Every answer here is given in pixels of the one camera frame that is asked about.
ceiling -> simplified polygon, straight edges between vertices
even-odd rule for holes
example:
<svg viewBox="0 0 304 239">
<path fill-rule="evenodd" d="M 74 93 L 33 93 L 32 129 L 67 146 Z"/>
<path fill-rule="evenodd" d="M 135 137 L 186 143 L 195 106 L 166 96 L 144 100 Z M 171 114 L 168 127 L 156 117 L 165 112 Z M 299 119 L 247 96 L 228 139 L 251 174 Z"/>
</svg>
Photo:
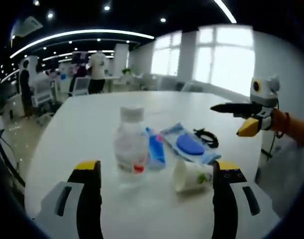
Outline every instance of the ceiling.
<svg viewBox="0 0 304 239">
<path fill-rule="evenodd" d="M 265 32 L 286 39 L 303 48 L 301 32 L 297 30 L 292 14 L 295 6 L 284 1 L 271 0 L 223 0 L 238 24 L 251 25 L 256 31 Z M 23 7 L 18 19 L 25 20 L 33 16 L 43 27 L 25 37 L 17 36 L 6 44 L 3 73 L 17 68 L 19 61 L 29 54 L 38 55 L 40 59 L 56 54 L 72 52 L 75 48 L 87 50 L 113 50 L 115 44 L 130 41 L 130 50 L 146 44 L 151 39 L 115 33 L 87 33 L 64 36 L 42 42 L 16 55 L 9 56 L 18 49 L 43 37 L 73 30 L 82 29 L 115 29 L 133 31 L 155 37 L 176 30 L 191 31 L 198 26 L 210 24 L 230 24 L 230 21 L 214 2 L 214 0 L 39 0 L 35 6 L 33 1 Z M 49 12 L 54 14 L 48 19 Z"/>
</svg>

plastic bottle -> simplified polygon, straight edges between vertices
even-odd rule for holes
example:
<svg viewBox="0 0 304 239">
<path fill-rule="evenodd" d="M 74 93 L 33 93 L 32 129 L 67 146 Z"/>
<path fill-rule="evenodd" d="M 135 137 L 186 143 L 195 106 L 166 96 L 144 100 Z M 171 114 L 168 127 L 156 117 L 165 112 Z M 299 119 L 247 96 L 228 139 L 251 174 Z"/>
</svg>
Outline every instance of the plastic bottle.
<svg viewBox="0 0 304 239">
<path fill-rule="evenodd" d="M 141 124 L 144 108 L 121 107 L 121 125 L 114 139 L 114 153 L 118 168 L 129 175 L 145 171 L 149 153 L 148 134 Z"/>
</svg>

air vent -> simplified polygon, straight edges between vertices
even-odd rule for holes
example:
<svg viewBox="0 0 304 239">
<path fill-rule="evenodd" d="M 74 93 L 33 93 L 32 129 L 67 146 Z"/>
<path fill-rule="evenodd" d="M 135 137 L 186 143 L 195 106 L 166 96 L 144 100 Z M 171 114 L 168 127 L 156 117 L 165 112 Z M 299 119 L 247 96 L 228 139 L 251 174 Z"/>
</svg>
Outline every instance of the air vent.
<svg viewBox="0 0 304 239">
<path fill-rule="evenodd" d="M 40 22 L 38 22 L 34 17 L 30 16 L 26 18 L 25 21 L 20 22 L 17 25 L 13 35 L 24 37 L 42 27 L 43 25 Z"/>
</svg>

paper cup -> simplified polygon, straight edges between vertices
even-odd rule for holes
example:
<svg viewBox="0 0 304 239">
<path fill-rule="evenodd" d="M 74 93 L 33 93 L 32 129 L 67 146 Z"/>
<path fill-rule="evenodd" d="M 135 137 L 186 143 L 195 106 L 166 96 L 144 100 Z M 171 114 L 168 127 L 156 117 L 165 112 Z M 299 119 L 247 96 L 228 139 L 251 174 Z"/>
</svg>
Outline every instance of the paper cup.
<svg viewBox="0 0 304 239">
<path fill-rule="evenodd" d="M 178 160 L 173 176 L 177 192 L 211 187 L 213 167 Z"/>
</svg>

white bottle cap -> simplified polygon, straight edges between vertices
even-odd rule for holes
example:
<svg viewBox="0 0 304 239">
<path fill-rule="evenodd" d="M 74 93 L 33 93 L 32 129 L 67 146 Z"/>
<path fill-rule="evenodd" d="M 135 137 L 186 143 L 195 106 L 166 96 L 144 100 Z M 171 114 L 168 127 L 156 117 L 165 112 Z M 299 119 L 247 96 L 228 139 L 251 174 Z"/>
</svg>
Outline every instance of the white bottle cap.
<svg viewBox="0 0 304 239">
<path fill-rule="evenodd" d="M 135 123 L 144 119 L 144 108 L 121 107 L 120 113 L 122 122 Z"/>
</svg>

